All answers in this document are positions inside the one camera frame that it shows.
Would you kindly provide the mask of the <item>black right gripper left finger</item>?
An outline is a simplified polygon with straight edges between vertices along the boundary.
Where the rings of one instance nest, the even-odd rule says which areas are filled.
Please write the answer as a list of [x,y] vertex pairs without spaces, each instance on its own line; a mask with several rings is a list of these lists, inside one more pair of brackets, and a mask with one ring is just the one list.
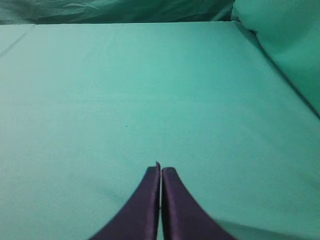
[[92,240],[155,240],[160,213],[161,166],[149,166],[118,213]]

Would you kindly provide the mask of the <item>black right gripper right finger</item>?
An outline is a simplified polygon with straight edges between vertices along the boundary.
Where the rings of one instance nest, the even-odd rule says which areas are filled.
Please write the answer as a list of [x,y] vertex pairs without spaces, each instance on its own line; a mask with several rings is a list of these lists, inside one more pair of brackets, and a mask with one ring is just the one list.
[[161,221],[165,240],[234,240],[197,203],[173,167],[162,169]]

